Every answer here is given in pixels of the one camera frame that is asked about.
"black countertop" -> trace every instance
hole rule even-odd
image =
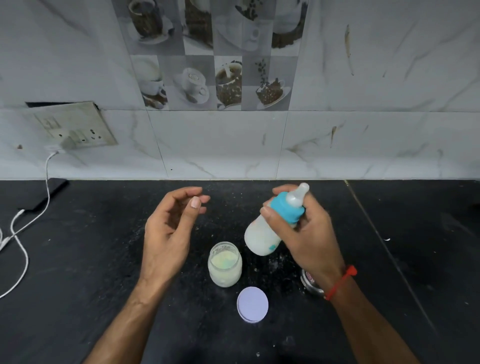
[[[166,192],[200,185],[212,196],[208,213],[197,220],[187,261],[159,307],[143,363],[354,363],[335,311],[305,291],[286,246],[266,257],[245,246],[246,227],[280,184],[71,182],[21,234],[31,261],[21,284],[0,300],[1,361],[80,363],[138,278],[148,216]],[[309,184],[332,217],[345,261],[359,271],[361,289],[419,359],[473,361],[480,328],[480,218],[473,204],[480,202],[480,184]],[[40,181],[0,182],[4,233],[18,201],[38,188]],[[234,243],[243,258],[239,282],[226,289],[207,269],[209,251],[221,241]],[[20,249],[9,243],[0,253],[0,292],[23,266]],[[259,287],[269,300],[258,324],[237,313],[238,293],[247,286]]]

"glass jar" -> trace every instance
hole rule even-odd
[[[241,276],[242,259],[237,247],[229,242],[215,244],[208,257],[208,271],[212,281],[220,287],[230,287]]]

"hand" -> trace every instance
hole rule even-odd
[[[274,195],[293,191],[298,186],[286,184],[273,189]],[[345,263],[336,241],[332,221],[315,197],[308,192],[303,200],[305,214],[300,218],[297,231],[283,220],[266,201],[260,213],[290,250],[297,264],[311,274],[324,291],[328,291],[342,278]]]
[[[144,255],[138,285],[154,294],[181,269],[190,247],[190,233],[210,196],[201,187],[185,187],[165,195],[145,224]]]

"wire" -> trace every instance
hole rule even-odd
[[[27,254],[27,251],[25,250],[24,246],[22,245],[22,243],[20,242],[20,239],[18,238],[18,233],[20,233],[21,231],[25,230],[28,226],[30,226],[34,221],[36,221],[40,216],[42,216],[44,214],[44,212],[47,210],[48,206],[50,205],[50,189],[48,188],[48,161],[54,156],[58,154],[58,152],[53,152],[52,154],[50,154],[47,158],[47,160],[45,161],[45,186],[47,187],[47,205],[45,206],[45,208],[43,209],[42,212],[40,212],[32,221],[30,221],[28,224],[26,224],[24,227],[22,227],[21,229],[17,230],[17,231],[14,231],[13,230],[13,226],[15,224],[15,221],[25,212],[25,210],[20,210],[16,215],[15,217],[12,219],[12,222],[10,223],[10,232],[12,233],[11,236],[7,236],[5,239],[3,238],[3,232],[2,230],[0,229],[0,251],[7,245],[7,243],[12,239],[12,238],[15,238],[15,240],[17,241],[17,244],[18,246],[20,247],[20,249],[23,251],[24,255],[25,255],[25,268],[24,268],[24,271],[22,272],[22,275],[20,276],[20,278],[17,280],[17,282],[8,290],[6,291],[5,293],[3,293],[2,295],[0,295],[0,298],[3,298],[5,297],[7,294],[9,294],[11,291],[13,291],[15,289],[16,286],[18,286],[18,284],[20,283],[20,281],[23,279],[25,273],[27,272],[27,269],[28,269],[28,254]]]

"fingernail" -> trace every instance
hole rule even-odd
[[[260,209],[260,214],[264,217],[264,218],[269,218],[270,217],[270,210],[266,207],[262,207]]]
[[[192,197],[190,201],[190,206],[193,208],[198,208],[200,206],[200,198],[197,196]]]

